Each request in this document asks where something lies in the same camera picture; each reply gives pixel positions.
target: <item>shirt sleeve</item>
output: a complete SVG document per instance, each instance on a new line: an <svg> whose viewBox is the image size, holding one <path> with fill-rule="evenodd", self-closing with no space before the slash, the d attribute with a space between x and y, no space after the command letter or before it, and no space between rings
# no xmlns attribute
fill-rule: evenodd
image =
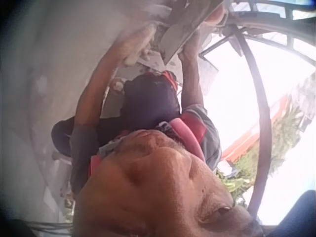
<svg viewBox="0 0 316 237"><path fill-rule="evenodd" d="M214 170L221 159L222 150L218 131L207 116L207 110L200 104L190 105L183 110L181 119L199 142L206 164Z"/></svg>
<svg viewBox="0 0 316 237"><path fill-rule="evenodd" d="M79 126L73 130L71 139L72 171L70 184L77 195L88 180L91 156L97 154L99 143L95 128Z"/></svg>

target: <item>forearm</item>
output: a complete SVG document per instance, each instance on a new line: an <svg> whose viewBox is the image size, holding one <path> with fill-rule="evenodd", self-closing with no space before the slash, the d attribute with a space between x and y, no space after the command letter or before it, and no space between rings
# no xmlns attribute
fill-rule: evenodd
<svg viewBox="0 0 316 237"><path fill-rule="evenodd" d="M181 94L182 109L193 105L203 103L203 95L199 84L198 60L182 61L183 88Z"/></svg>
<svg viewBox="0 0 316 237"><path fill-rule="evenodd" d="M119 60L113 55L110 50L103 56L81 94L75 115L75 126L97 126L105 90L119 66Z"/></svg>

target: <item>white sky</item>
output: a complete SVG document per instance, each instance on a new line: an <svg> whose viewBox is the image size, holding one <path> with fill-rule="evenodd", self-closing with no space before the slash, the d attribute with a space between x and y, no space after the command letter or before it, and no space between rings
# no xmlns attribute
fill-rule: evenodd
<svg viewBox="0 0 316 237"><path fill-rule="evenodd" d="M248 43L256 58L270 105L315 70L291 53L259 42ZM304 43L296 41L295 48L316 55L315 48L310 49ZM206 58L219 69L204 103L219 130L224 151L257 123L256 94L245 58L240 58L229 43L218 47ZM279 224L304 191L315 189L315 134L314 121L303 134L301 142L286 155L287 160L278 174L269 177L258 213L264 225Z"/></svg>

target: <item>man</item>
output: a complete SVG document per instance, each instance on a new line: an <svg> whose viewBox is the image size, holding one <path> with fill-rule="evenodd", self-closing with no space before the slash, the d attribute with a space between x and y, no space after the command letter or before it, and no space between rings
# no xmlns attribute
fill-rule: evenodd
<svg viewBox="0 0 316 237"><path fill-rule="evenodd" d="M181 114L171 74L145 74L124 85L121 116L100 121L109 81L143 33L114 43L79 99L74 128L66 121L73 129L74 236L261 236L212 172L221 150L203 107L198 32L179 54Z"/></svg>

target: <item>person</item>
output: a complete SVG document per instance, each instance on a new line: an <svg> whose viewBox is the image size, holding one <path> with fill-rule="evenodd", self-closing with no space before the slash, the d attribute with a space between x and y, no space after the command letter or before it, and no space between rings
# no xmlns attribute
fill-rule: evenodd
<svg viewBox="0 0 316 237"><path fill-rule="evenodd" d="M111 46L84 89L75 117L53 129L54 143L59 137L64 141L56 147L66 152L71 135L73 235L262 236L257 222L234 205L212 172L221 148L203 107L198 31L179 54L181 113L174 77L164 72L126 83L120 117L100 119L109 81L142 34Z"/></svg>

